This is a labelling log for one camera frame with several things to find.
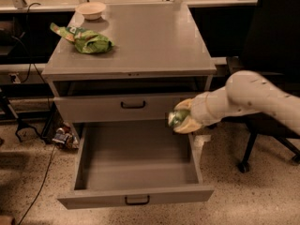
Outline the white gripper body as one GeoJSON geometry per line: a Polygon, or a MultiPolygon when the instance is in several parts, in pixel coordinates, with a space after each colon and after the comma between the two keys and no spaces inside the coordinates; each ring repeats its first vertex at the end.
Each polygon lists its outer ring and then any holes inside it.
{"type": "Polygon", "coordinates": [[[216,122],[215,117],[209,112],[207,105],[208,92],[199,94],[190,103],[191,117],[202,126],[210,126],[216,122]]]}

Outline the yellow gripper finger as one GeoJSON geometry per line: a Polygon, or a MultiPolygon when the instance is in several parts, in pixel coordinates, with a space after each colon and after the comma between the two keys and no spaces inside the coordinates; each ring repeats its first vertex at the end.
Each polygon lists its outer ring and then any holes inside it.
{"type": "Polygon", "coordinates": [[[193,99],[192,98],[188,98],[185,99],[183,101],[180,101],[175,107],[174,109],[176,111],[181,111],[181,110],[187,110],[189,111],[191,108],[191,103],[192,103],[193,99]]]}
{"type": "Polygon", "coordinates": [[[174,131],[180,134],[188,134],[194,132],[202,127],[195,119],[187,116],[182,122],[174,126],[174,131]]]}

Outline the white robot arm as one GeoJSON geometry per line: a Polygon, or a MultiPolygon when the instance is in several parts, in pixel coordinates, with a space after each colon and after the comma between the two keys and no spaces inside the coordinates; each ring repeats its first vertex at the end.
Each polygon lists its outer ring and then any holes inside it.
{"type": "Polygon", "coordinates": [[[265,113],[300,134],[300,97],[249,70],[235,72],[218,90],[181,101],[169,113],[168,124],[175,132],[186,134],[225,117],[253,113],[265,113]]]}

